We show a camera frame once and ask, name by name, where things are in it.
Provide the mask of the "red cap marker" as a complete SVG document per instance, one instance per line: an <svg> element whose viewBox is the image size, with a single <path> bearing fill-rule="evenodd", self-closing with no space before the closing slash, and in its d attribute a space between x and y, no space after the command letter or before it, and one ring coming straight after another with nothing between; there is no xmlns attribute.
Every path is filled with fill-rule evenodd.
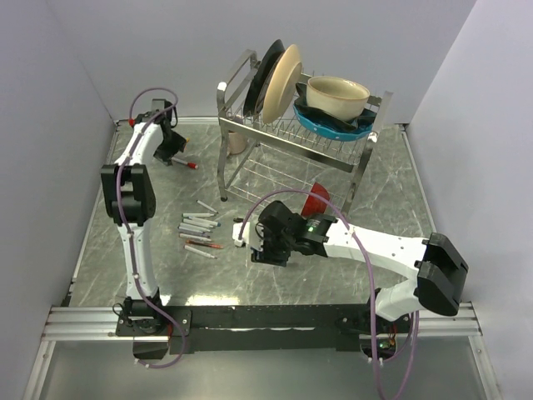
<svg viewBox="0 0 533 400"><path fill-rule="evenodd" d="M175 162L175 163L179 163L181 165L184 165L184 166L186 166L186 167L188 167L190 169L197 170L199 168L199 166L196 163L188 162L188 161L182 160L182 159L177 158L177 157L173 157L172 161Z"/></svg>

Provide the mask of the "light blue cap marker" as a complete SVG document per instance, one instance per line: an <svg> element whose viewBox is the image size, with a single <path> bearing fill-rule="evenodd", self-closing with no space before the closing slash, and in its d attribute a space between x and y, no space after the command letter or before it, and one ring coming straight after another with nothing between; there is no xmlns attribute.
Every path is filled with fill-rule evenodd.
<svg viewBox="0 0 533 400"><path fill-rule="evenodd" d="M216 221L208 221L206 219L202 219L202 218L187 218L187 220L196 220L196 221L199 221L201 223L209 223L211 225L216 225L217 227L220 227L221 224L219 222L216 222Z"/></svg>

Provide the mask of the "grey cap marker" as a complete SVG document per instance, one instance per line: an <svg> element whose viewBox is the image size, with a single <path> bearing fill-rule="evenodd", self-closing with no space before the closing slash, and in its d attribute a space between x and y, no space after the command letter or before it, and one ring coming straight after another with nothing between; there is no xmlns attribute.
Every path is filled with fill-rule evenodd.
<svg viewBox="0 0 533 400"><path fill-rule="evenodd" d="M186 229L184 227L178 227L178 231L181 232L181 233L185 233L185 234L192 235L192 236L197 236L197 237L203 237L203 238L209 238L210 237L210 234L208 232L198 232L198 231Z"/></svg>

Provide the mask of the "black marker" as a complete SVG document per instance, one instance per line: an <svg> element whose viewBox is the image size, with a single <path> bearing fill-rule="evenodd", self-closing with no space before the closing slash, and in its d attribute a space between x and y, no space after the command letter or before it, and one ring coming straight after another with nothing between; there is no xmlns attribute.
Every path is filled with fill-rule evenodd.
<svg viewBox="0 0 533 400"><path fill-rule="evenodd" d="M199 204L202 207L204 207L205 209L207 209L210 213L218 214L218 211L214 207L208 205L207 203L203 202L202 200L197 200L197 204Z"/></svg>

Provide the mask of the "dark red marker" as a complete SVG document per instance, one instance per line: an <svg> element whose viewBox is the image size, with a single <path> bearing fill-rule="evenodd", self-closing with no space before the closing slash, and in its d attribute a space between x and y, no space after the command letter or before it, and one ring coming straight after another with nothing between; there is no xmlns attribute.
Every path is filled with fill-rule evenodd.
<svg viewBox="0 0 533 400"><path fill-rule="evenodd" d="M214 248L214 249L223 249L224 248L224 246L221 245L221 244L215 244L215 243L212 243L212 242L195 241L195 240L191 240L191 239L187 239L186 240L186 244L205 247L205 248Z"/></svg>

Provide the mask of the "pink cap marker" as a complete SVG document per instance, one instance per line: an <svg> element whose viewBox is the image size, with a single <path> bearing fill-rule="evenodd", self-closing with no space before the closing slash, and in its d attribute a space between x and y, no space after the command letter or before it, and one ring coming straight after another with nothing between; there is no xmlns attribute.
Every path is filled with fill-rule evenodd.
<svg viewBox="0 0 533 400"><path fill-rule="evenodd" d="M198 248L195 248L195 247L192 247L192 246L189 246L189 245L184 245L183 248L190 252L190 253L195 253L201 257L204 257L204 258L209 258L209 259L217 259L217 257L213 254L210 254L208 252L204 252Z"/></svg>

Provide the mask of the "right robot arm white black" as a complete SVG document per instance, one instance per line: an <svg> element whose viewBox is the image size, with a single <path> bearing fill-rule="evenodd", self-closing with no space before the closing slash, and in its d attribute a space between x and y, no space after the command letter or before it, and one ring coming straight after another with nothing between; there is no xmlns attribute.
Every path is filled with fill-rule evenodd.
<svg viewBox="0 0 533 400"><path fill-rule="evenodd" d="M383 332L393 321L420 310L454 317L469 270L443 234L399 237L344 224L323 213L303 217L280 201L268 204L256 222L235 227L233 239L251 250L255 263L284 267L291 253L298 252L369 262L401 275L403 282L376 290L375 304L364 312L365 323L374 332Z"/></svg>

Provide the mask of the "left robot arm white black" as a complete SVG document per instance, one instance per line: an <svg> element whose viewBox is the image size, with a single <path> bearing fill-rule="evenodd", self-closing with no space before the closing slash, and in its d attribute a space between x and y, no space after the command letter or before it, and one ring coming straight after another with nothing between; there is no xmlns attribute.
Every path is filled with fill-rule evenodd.
<svg viewBox="0 0 533 400"><path fill-rule="evenodd" d="M132 136L123 153L101 169L107 215L117 225L127 269L128 303L148 301L159 307L159 287L150 249L151 220L157 201L148 164L156 159L170 166L188 140L174 131L176 106L166 99L152 100L151 110L130 121Z"/></svg>

